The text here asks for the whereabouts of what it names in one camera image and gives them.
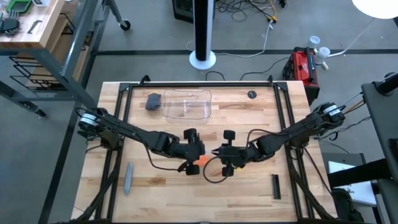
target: clear plastic container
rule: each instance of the clear plastic container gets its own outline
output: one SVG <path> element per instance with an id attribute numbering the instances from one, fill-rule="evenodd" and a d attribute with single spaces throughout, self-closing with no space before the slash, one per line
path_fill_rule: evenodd
<path id="1" fill-rule="evenodd" d="M 211 116 L 211 91 L 165 90 L 162 115 L 169 123 L 206 124 Z"/>

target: wooden table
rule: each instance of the wooden table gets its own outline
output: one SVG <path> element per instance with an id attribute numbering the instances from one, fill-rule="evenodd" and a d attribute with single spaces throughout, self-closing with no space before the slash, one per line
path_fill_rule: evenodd
<path id="1" fill-rule="evenodd" d="M 18 18 L 21 23 L 21 30 L 13 36 L 0 35 L 0 49 L 41 49 L 45 48 L 51 31 L 57 21 L 65 0 L 51 0 L 47 7 L 36 7 L 33 3 L 25 14 L 20 14 Z M 6 6 L 0 8 L 3 18 L 7 17 Z M 32 34 L 27 32 L 36 20 L 41 20 Z"/>
<path id="2" fill-rule="evenodd" d="M 302 82 L 288 82 L 288 86 L 295 120 L 299 121 L 310 113 L 304 87 Z M 118 87 L 119 83 L 103 83 L 98 106 L 113 113 Z M 160 110 L 146 111 L 148 94 L 163 94 L 165 89 L 161 88 L 140 88 L 133 91 L 128 122 L 146 130 L 170 132 L 181 139 L 184 129 L 196 128 L 205 143 L 208 155 L 212 149 L 226 142 L 223 139 L 225 129 L 236 131 L 236 140 L 233 144 L 237 146 L 245 144 L 246 136 L 251 129 L 280 131 L 272 88 L 200 89 L 212 92 L 212 112 L 207 124 L 170 124 Z M 255 90 L 257 98 L 249 99 L 247 96 L 249 90 Z M 254 133 L 252 138 L 260 135 L 262 133 Z M 318 143 L 311 140 L 307 149 L 327 181 Z M 81 210 L 84 210 L 97 194 L 105 154 L 106 150 L 103 148 L 86 154 L 72 218 L 82 214 Z M 155 154 L 152 154 L 152 158 L 154 163 L 161 167 L 177 168 L 182 163 L 181 160 L 166 159 Z M 315 168 L 307 156 L 303 156 L 303 159 L 310 190 L 326 210 L 336 216 L 333 200 L 322 186 Z M 134 174 L 131 192 L 126 196 L 123 193 L 123 185 L 128 162 L 134 164 Z M 221 163 L 217 161 L 210 164 L 206 174 L 213 180 L 220 179 Z M 279 175 L 281 200 L 273 199 L 271 174 Z M 220 184 L 211 184 L 202 174 L 186 176 L 184 173 L 153 168 L 149 164 L 142 144 L 127 139 L 124 143 L 118 183 L 113 222 L 294 222 L 297 220 L 284 150 L 279 150 L 267 161 L 250 163 L 240 171 L 236 170 L 234 177 Z M 301 190 L 299 194 L 303 214 L 306 217 L 307 209 Z M 105 205 L 107 204 L 108 197 L 105 198 Z M 107 206 L 104 206 L 103 214 L 106 214 L 106 209 Z"/>

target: white base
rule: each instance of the white base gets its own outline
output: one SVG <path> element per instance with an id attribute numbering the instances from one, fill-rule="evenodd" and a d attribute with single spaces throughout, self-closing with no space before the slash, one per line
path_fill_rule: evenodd
<path id="1" fill-rule="evenodd" d="M 208 70 L 211 68 L 215 63 L 216 63 L 216 55 L 211 51 L 210 52 L 210 57 L 208 60 L 205 61 L 199 61 L 196 56 L 196 52 L 193 51 L 189 55 L 189 62 L 195 69 L 199 70 Z"/>

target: caster wheel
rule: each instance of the caster wheel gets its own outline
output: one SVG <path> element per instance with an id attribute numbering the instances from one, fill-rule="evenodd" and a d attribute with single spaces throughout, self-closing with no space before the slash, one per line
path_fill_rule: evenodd
<path id="1" fill-rule="evenodd" d="M 195 128 L 190 128 L 184 131 L 184 139 L 190 139 L 197 130 Z"/>
<path id="2" fill-rule="evenodd" d="M 42 110 L 38 110 L 37 112 L 36 112 L 36 114 L 37 114 L 37 116 L 40 116 L 40 117 L 45 117 L 45 116 L 47 116 Z"/>
<path id="3" fill-rule="evenodd" d="M 129 22 L 127 19 L 123 19 L 123 22 L 126 24 L 126 26 L 124 26 L 124 25 L 120 24 L 120 25 L 119 25 L 119 26 L 120 26 L 120 28 L 122 28 L 122 30 L 124 30 L 124 31 L 127 31 L 127 30 L 129 30 L 129 29 L 130 29 L 130 27 L 131 27 L 131 24 L 130 24 L 130 22 Z"/>
<path id="4" fill-rule="evenodd" d="M 185 173 L 187 175 L 197 175 L 200 173 L 199 166 L 198 165 L 187 166 L 187 168 L 185 168 Z"/>
<path id="5" fill-rule="evenodd" d="M 232 177 L 234 175 L 234 169 L 232 167 L 223 167 L 222 175 L 223 177 Z"/>
<path id="6" fill-rule="evenodd" d="M 224 130 L 225 140 L 235 140 L 235 132 L 231 130 Z"/>

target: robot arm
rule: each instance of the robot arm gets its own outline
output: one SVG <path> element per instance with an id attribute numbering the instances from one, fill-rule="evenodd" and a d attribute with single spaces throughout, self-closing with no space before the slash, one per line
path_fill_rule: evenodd
<path id="1" fill-rule="evenodd" d="M 129 123 L 123 122 L 108 114 L 104 108 L 86 110 L 79 123 L 81 131 L 78 133 L 83 137 L 99 136 L 101 143 L 110 149 L 121 147 L 120 139 L 127 138 L 139 141 L 146 149 L 154 154 L 168 158 L 185 159 L 178 171 L 185 169 L 187 175 L 199 174 L 199 167 L 193 162 L 199 160 L 205 154 L 205 145 L 200 140 L 196 129 L 184 131 L 184 139 L 188 143 L 180 143 L 180 139 L 170 133 L 160 131 L 145 131 Z"/>
<path id="2" fill-rule="evenodd" d="M 261 162 L 269 159 L 288 142 L 292 147 L 305 147 L 310 136 L 323 134 L 343 124 L 345 116 L 334 103 L 325 103 L 315 108 L 303 120 L 291 125 L 279 133 L 261 136 L 249 141 L 245 147 L 232 146 L 235 133 L 225 131 L 224 138 L 228 143 L 222 144 L 212 153 L 226 165 L 223 176 L 232 176 L 233 168 L 243 168 L 249 162 Z"/>

